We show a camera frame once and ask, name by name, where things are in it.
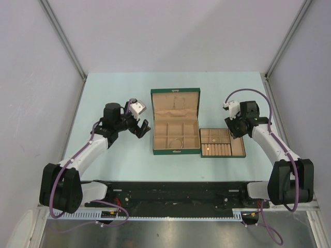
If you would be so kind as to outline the green jewelry tray insert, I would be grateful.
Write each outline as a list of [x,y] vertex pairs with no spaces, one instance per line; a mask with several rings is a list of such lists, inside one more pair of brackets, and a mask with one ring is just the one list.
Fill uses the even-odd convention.
[[245,158],[242,137],[233,138],[227,128],[200,129],[202,158]]

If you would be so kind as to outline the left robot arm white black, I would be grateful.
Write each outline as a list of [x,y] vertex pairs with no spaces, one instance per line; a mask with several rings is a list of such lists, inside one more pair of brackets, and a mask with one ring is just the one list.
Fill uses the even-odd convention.
[[114,144],[120,132],[128,130],[142,138],[150,130],[147,120],[139,124],[145,110],[145,104],[137,99],[130,99],[125,106],[106,104],[103,116],[93,124],[88,141],[71,157],[44,167],[39,202],[49,207],[52,218],[75,213],[86,203],[97,201],[107,207],[114,202],[114,193],[105,182],[82,183],[81,176]]

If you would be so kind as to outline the green jewelry box beige lining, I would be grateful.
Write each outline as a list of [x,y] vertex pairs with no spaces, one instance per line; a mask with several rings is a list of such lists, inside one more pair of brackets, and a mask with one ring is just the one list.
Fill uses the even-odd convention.
[[199,88],[151,89],[153,154],[199,154]]

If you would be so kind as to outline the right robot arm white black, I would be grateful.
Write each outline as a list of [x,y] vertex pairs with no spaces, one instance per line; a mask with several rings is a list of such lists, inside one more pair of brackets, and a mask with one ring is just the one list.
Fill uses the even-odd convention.
[[255,101],[231,101],[223,104],[229,111],[225,119],[233,138],[248,135],[264,151],[273,169],[269,181],[250,182],[239,193],[239,203],[251,207],[257,199],[271,201],[274,205],[308,203],[313,199],[314,166],[309,159],[302,159],[289,149],[272,131],[270,119],[260,116]]

